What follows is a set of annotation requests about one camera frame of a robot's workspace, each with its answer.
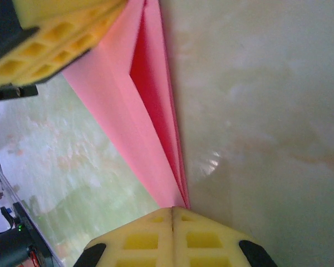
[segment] beige marble surface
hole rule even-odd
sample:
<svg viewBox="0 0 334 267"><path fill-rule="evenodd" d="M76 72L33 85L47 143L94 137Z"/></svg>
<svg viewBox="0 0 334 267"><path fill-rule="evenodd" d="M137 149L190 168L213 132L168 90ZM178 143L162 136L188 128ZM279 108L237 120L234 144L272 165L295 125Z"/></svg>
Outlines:
<svg viewBox="0 0 334 267"><path fill-rule="evenodd" d="M334 266L334 1L161 1L194 211Z"/></svg>
<svg viewBox="0 0 334 267"><path fill-rule="evenodd" d="M334 0L161 6L192 209L279 266L334 266ZM60 76L0 103L0 159L67 266L156 209Z"/></svg>

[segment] yellow foam block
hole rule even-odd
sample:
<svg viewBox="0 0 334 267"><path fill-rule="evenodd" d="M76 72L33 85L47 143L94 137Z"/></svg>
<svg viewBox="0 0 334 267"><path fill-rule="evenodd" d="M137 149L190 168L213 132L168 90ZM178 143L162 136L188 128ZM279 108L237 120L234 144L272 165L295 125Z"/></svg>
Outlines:
<svg viewBox="0 0 334 267"><path fill-rule="evenodd" d="M93 48L127 0L13 0L23 29L39 27L0 58L0 86L35 83Z"/></svg>
<svg viewBox="0 0 334 267"><path fill-rule="evenodd" d="M97 267L250 267L239 247L250 237L189 210L152 212L93 239L106 244Z"/></svg>

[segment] pink foam sheet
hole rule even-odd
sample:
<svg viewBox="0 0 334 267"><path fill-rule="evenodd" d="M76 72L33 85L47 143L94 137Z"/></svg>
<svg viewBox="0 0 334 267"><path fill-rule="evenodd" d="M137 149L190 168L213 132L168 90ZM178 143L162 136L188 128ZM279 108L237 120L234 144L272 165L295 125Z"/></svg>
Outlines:
<svg viewBox="0 0 334 267"><path fill-rule="evenodd" d="M158 0L129 0L63 74L156 202L189 207Z"/></svg>

